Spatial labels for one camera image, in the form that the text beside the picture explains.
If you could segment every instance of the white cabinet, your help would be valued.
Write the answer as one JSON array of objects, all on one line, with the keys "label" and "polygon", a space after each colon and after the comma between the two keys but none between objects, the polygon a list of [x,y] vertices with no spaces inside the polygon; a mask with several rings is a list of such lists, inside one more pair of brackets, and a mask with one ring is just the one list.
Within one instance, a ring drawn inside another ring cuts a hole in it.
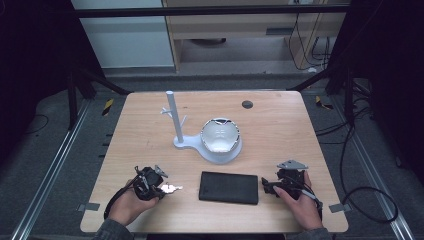
[{"label": "white cabinet", "polygon": [[[162,7],[160,0],[72,0],[75,9]],[[81,18],[103,69],[174,67],[164,17]]]}]

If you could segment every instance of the tablet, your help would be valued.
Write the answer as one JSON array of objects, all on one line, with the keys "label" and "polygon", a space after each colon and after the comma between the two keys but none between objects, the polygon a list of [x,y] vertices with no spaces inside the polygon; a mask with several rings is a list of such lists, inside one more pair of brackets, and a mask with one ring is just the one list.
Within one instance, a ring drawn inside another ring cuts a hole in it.
[{"label": "tablet", "polygon": [[199,200],[258,204],[258,176],[202,172]]}]

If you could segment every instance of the table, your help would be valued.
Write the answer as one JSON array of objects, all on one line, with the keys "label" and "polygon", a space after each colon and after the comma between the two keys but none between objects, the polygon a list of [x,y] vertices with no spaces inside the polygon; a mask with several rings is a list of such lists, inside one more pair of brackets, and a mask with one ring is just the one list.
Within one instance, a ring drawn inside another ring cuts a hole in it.
[{"label": "table", "polygon": [[[334,184],[299,92],[223,91],[175,92],[180,118],[187,115],[185,135],[196,135],[210,119],[226,117],[240,129],[243,149],[233,161],[215,165],[196,150],[178,150],[172,119],[160,112],[169,108],[165,92],[132,93],[128,96],[107,155],[81,222],[84,232],[95,232],[103,211],[115,192],[135,176],[134,167],[158,164],[169,178],[165,182],[184,189],[165,196],[159,204],[128,226],[146,233],[277,233],[299,232],[300,227],[281,199],[265,194],[260,182],[258,205],[198,200],[202,171],[257,175],[276,181],[278,163],[294,159],[309,166],[313,189],[324,203],[323,223],[331,232],[348,228],[343,212],[331,213],[339,203]],[[253,107],[246,109],[242,102]]]}]

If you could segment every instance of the hand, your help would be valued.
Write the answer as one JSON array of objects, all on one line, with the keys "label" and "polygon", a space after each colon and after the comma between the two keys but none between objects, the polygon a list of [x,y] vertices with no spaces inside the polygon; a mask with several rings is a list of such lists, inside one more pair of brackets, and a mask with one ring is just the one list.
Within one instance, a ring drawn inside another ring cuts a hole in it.
[{"label": "hand", "polygon": [[[312,187],[308,172],[305,171],[305,183]],[[306,231],[322,228],[322,222],[319,217],[314,200],[305,194],[300,194],[298,200],[293,199],[284,189],[274,186],[275,192],[289,206],[296,221]]]},{"label": "hand", "polygon": [[123,226],[127,226],[142,212],[154,207],[158,202],[159,198],[157,197],[149,201],[142,201],[135,195],[134,188],[130,188],[112,205],[109,212],[109,218]]}]

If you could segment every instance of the black backdrop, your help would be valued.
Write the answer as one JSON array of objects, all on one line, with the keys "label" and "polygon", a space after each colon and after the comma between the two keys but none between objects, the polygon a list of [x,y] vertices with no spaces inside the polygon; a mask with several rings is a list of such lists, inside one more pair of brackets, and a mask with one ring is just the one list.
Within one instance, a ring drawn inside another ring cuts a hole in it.
[{"label": "black backdrop", "polygon": [[0,164],[25,133],[37,103],[67,88],[75,66],[104,77],[69,0],[3,0],[0,4]]},{"label": "black backdrop", "polygon": [[[353,0],[352,4],[360,2],[364,1]],[[380,1],[369,2],[376,9]],[[373,11],[348,14],[333,59],[342,55],[367,22],[345,62],[354,77],[370,80],[377,121],[400,164],[414,170],[424,184],[424,2],[383,0],[375,15]],[[346,76],[346,66],[334,72],[327,90],[342,88]]]}]

